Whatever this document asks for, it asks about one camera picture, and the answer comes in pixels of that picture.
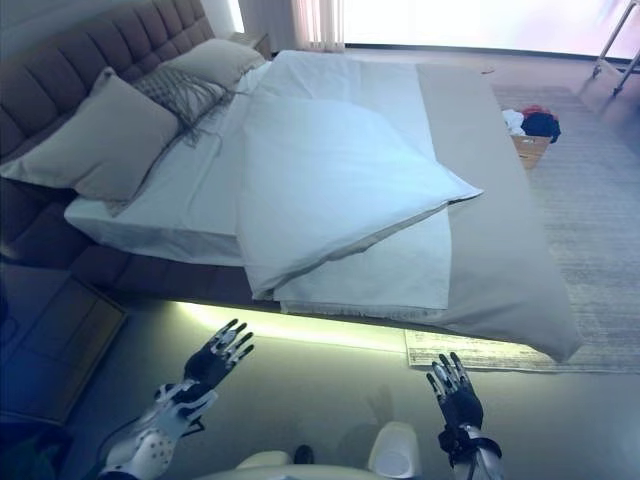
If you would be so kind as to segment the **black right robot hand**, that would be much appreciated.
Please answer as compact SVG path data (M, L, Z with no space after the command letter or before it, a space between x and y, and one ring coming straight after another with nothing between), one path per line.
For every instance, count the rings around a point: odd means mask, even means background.
M426 373L444 418L444 428L456 431L463 427L480 429L484 420L483 406L455 352L442 353Z

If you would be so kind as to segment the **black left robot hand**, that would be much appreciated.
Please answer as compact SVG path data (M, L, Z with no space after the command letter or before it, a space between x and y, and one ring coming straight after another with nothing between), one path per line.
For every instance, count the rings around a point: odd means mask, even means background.
M189 358L183 379L216 387L254 350L253 336L246 322L231 320Z

